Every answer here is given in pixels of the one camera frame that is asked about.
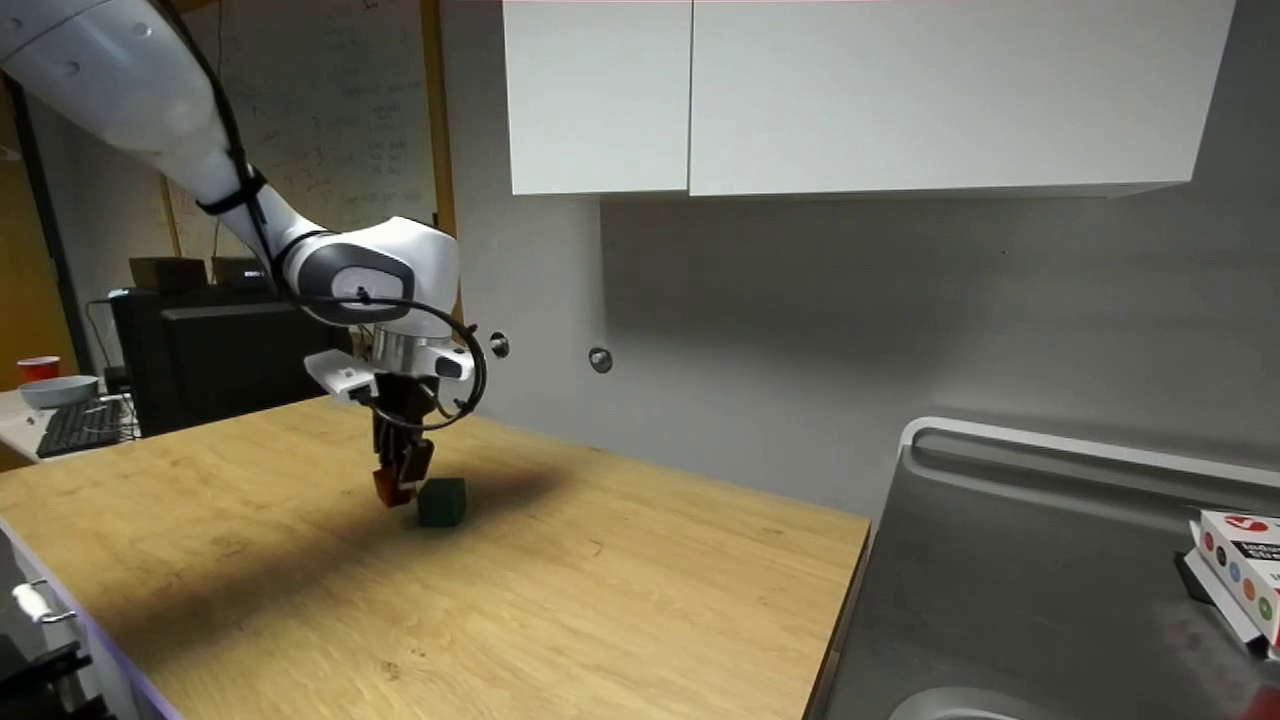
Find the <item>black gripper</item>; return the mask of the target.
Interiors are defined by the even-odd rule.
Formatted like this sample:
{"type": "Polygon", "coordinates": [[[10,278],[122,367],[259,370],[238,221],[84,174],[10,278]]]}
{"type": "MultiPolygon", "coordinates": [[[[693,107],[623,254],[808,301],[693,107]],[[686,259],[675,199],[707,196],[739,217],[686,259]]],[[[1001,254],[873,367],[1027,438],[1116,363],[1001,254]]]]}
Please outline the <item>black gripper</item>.
{"type": "Polygon", "coordinates": [[[422,380],[382,370],[372,406],[372,485],[386,503],[400,503],[400,492],[411,495],[428,481],[432,438],[425,438],[425,417],[432,410],[432,401],[422,380]]]}

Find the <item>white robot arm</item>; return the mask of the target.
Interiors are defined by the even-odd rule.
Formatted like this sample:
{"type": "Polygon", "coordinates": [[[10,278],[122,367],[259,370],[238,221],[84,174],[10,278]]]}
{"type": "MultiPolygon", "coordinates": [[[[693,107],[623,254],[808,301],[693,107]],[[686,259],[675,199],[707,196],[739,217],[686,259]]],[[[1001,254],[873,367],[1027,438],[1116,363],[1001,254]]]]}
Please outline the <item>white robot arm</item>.
{"type": "Polygon", "coordinates": [[[109,148],[153,162],[251,249],[270,278],[363,352],[311,352],[308,376],[372,410],[376,495],[445,501],[425,417],[476,356],[452,321],[462,244],[425,221],[328,232],[249,160],[234,105],[190,32],[153,0],[0,0],[0,67],[109,148]]]}

